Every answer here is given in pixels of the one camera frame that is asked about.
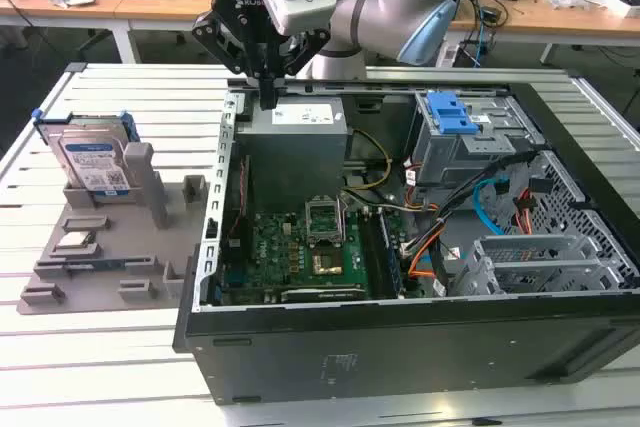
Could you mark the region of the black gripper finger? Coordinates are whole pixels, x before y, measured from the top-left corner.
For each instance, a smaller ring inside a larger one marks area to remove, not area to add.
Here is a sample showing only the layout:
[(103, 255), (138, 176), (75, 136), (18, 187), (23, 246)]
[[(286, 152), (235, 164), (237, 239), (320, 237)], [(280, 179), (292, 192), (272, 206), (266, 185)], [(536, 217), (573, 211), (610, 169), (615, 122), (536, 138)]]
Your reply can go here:
[(328, 43), (328, 28), (303, 31), (291, 36), (278, 34), (274, 47), (274, 103), (284, 92), (284, 78), (295, 76)]
[(275, 76), (269, 71), (269, 38), (256, 16), (209, 11), (193, 26), (195, 39), (229, 71), (243, 73), (258, 89), (260, 107), (275, 108)]

